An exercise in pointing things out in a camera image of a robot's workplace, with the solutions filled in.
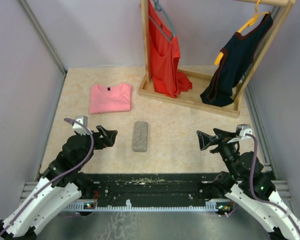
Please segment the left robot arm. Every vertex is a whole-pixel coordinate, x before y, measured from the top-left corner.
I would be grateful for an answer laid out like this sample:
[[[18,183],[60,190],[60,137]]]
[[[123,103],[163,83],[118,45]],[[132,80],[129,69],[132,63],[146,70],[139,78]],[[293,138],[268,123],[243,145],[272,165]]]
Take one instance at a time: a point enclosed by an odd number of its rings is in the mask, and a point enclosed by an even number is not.
[[[66,206],[93,195],[94,181],[81,172],[95,150],[115,144],[117,130],[101,125],[69,137],[32,192],[7,218],[0,220],[0,239],[35,240],[43,228]]]

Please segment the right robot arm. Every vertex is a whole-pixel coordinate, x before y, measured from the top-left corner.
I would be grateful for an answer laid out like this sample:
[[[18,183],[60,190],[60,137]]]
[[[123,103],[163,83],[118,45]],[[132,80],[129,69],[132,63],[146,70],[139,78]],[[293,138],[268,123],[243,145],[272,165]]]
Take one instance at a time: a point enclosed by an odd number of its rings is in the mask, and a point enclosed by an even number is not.
[[[213,132],[196,132],[199,148],[204,151],[214,147],[210,153],[220,154],[228,171],[221,171],[208,187],[200,187],[200,195],[232,200],[257,220],[272,240],[300,240],[300,220],[262,172],[264,166],[257,158],[258,141],[251,126],[239,124],[235,132],[218,128]]]

